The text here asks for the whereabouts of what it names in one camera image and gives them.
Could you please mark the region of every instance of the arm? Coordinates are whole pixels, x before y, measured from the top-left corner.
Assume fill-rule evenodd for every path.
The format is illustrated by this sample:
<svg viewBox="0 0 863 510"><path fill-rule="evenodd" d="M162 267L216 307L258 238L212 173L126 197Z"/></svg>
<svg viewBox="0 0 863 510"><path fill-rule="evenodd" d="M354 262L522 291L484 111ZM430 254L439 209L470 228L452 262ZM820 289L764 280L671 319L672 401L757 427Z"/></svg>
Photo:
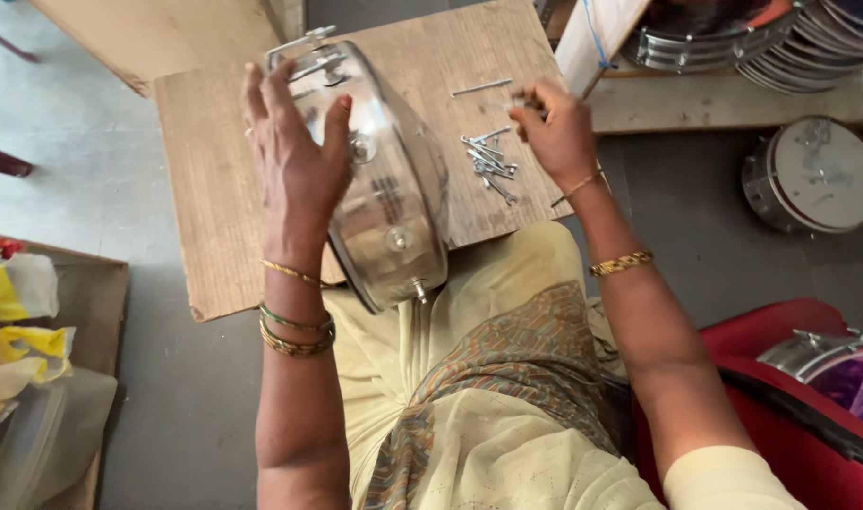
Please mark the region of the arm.
<svg viewBox="0 0 863 510"><path fill-rule="evenodd" d="M597 171L591 114L557 85L538 82L524 89L531 102L549 111L545 122L534 110L514 108L520 136L561 191ZM570 199L583 225L593 263L643 249L603 179ZM755 451L724 393L689 316L652 264L598 280L605 312L632 389L652 429L662 479L675 460L704 446L740 446Z"/></svg>
<svg viewBox="0 0 863 510"><path fill-rule="evenodd" d="M287 88L292 65L282 64L267 78L257 65L246 65L243 104L252 127L247 137L264 184L265 259L318 278L331 214L348 184L351 98L336 100L324 146L316 145ZM265 272L265 305L300 323L327 319L317 285L274 270ZM266 323L292 343L324 339ZM265 345L256 456L259 508L347 507L350 457L332 350L290 357Z"/></svg>

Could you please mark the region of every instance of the hand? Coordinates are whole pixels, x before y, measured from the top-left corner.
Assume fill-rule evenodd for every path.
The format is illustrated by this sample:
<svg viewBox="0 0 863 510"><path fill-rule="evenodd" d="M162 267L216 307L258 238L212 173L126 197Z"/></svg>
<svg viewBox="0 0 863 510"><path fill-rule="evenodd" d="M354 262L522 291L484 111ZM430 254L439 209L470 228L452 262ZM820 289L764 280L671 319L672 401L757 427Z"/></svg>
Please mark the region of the hand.
<svg viewBox="0 0 863 510"><path fill-rule="evenodd" d="M566 192L597 171L596 145L592 134L592 112L560 85L536 80L524 85L527 105L543 106L548 111L543 122L536 108L510 110L510 118L519 122L520 138L532 146L551 179Z"/></svg>
<svg viewBox="0 0 863 510"><path fill-rule="evenodd" d="M333 210L351 178L352 98L334 100L324 124L324 146L315 144L286 82L294 66L287 60L266 78L257 64L245 65L243 110L264 185L265 257L271 261L296 250L321 253Z"/></svg>

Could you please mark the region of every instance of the white drum head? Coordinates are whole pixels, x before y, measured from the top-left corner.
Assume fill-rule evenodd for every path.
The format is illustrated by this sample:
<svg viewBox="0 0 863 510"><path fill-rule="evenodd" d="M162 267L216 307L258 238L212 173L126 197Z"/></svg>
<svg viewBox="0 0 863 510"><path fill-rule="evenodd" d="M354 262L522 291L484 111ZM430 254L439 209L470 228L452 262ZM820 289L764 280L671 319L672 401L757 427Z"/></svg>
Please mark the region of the white drum head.
<svg viewBox="0 0 863 510"><path fill-rule="evenodd" d="M836 230L863 222L863 142L847 128L795 122L781 133L774 163L778 190L805 219Z"/></svg>

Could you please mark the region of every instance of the blue string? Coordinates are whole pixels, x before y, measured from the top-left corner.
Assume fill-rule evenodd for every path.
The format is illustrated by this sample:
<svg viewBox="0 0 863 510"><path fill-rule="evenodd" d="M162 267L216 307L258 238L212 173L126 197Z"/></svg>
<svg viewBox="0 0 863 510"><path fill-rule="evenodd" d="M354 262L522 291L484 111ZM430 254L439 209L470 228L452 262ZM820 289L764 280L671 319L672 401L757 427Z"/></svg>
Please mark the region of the blue string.
<svg viewBox="0 0 863 510"><path fill-rule="evenodd" d="M592 36L596 40L596 48L598 48L598 55L601 57L601 62L598 63L598 67L616 69L617 66L611 64L605 58L605 48L603 48L601 45L601 39L598 37L598 33L596 33L596 28L592 26L592 13L589 12L589 0L583 0L583 7L585 8L585 19L587 19L589 22L589 30L592 31Z"/></svg>

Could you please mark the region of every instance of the gold bangle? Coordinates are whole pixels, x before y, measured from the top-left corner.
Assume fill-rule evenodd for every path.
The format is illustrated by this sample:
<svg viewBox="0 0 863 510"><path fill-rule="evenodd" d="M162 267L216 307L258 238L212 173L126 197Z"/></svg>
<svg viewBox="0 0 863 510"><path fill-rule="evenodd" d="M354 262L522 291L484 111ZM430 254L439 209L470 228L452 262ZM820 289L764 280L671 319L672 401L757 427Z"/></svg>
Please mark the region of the gold bangle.
<svg viewBox="0 0 863 510"><path fill-rule="evenodd" d="M316 344L294 344L292 342L288 342L284 339L281 339L270 330L267 329L267 323L265 323L265 317L261 317L259 320L261 324L262 331L262 339L271 349L277 351L281 354L286 354L292 357L310 357L310 356L318 356L323 352L326 352L333 347L333 342L337 339L337 332L335 331L335 327L331 325L331 327L327 331L327 338L316 343Z"/></svg>
<svg viewBox="0 0 863 510"><path fill-rule="evenodd" d="M321 280L318 280L317 278L312 278L311 276L302 274L293 268L281 266L280 264L277 264L277 263L272 262L272 261L268 261L267 259L262 259L261 262L262 262L262 265L264 265L267 268L271 268L272 270L274 270L276 272L281 272L285 275L292 276L293 278L298 278L299 280L304 281L306 283L311 283L312 285L317 285L318 287L332 287L333 286L330 283L325 283Z"/></svg>
<svg viewBox="0 0 863 510"><path fill-rule="evenodd" d="M586 187L586 186L588 186L589 184L591 184L591 183L592 183L592 181L596 179L596 177L600 177L600 176L602 176L604 173L605 173L605 171L604 171L604 170L599 170L599 171L598 171L598 173L595 173L595 174L590 175L590 176L586 177L585 179L583 179L583 181L582 181L582 182L580 182L579 184L576 184L575 186L573 186L572 188L570 188L570 191L567 191L567 192L565 193L565 195L564 195L564 196L562 196L562 197L560 197L559 199L555 200L555 201L554 201L554 203L552 203L552 204L551 204L551 209L553 209L553 208L557 207L557 206L558 206L558 205L560 205L560 203L561 203L561 202L563 202L563 201L570 200L570 197L572 197L572 196L573 196L573 194L574 194L576 191L582 190L584 187Z"/></svg>
<svg viewBox="0 0 863 510"><path fill-rule="evenodd" d="M267 305L265 305L264 301L261 302L261 305L259 306L259 308L262 310L262 313L265 314L265 317L267 317L268 319L271 319L272 321L276 322L277 324L283 324L284 326L289 326L290 328L293 328L294 330L297 330L297 331L313 331L313 332L317 333L317 332L329 330L331 328L331 326L333 326L333 315L331 315L330 313L327 314L328 319L323 324L312 325L312 324L302 324L301 322L293 322L289 319L284 319L283 317L280 317L279 315L277 315L277 314L273 313L272 311L270 311L269 309L267 309Z"/></svg>
<svg viewBox="0 0 863 510"><path fill-rule="evenodd" d="M626 271L635 266L647 264L655 258L654 253L645 249L644 251L636 251L632 255L624 255L613 261L602 262L596 266L589 268L589 274L592 276L605 276L611 273Z"/></svg>

